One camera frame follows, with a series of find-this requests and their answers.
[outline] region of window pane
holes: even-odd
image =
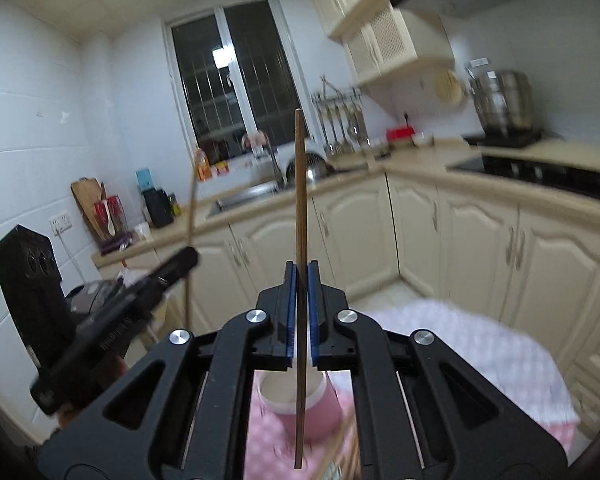
[[[222,48],[215,16],[174,27],[173,43],[189,115],[209,163],[243,153],[246,133],[228,67],[218,68],[213,51]]]
[[[294,111],[300,107],[267,1],[224,10],[259,130],[274,146],[294,140]]]

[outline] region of person's hand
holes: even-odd
[[[101,376],[98,378],[100,386],[104,390],[109,388],[116,380],[121,377],[128,370],[128,366],[122,359],[122,357],[116,357],[107,367],[103,370]],[[83,408],[80,410],[74,410],[71,408],[61,408],[58,412],[58,425],[62,430],[74,420],[75,417],[82,413]]]

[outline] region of stainless steel sink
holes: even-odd
[[[268,198],[284,190],[285,187],[280,186],[280,184],[274,180],[271,182],[265,182],[264,184],[259,184],[258,186],[250,187],[241,191],[240,193],[223,198],[222,200],[216,200],[216,203],[211,208],[207,218],[225,211],[229,211],[236,207],[240,207],[241,205],[256,202],[256,200]]]

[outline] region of cutting board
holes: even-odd
[[[82,212],[82,218],[89,228],[91,235],[100,244],[106,242],[110,237],[105,234],[98,224],[93,204],[99,202],[102,196],[102,188],[95,178],[82,178],[71,183],[71,191],[75,201]]]
[[[600,146],[584,142],[544,140],[526,148],[481,148],[483,155],[535,160],[600,173]]]

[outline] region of white bowl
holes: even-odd
[[[431,146],[433,144],[433,134],[427,132],[417,132],[411,136],[411,139],[413,139],[413,143],[419,148]]]

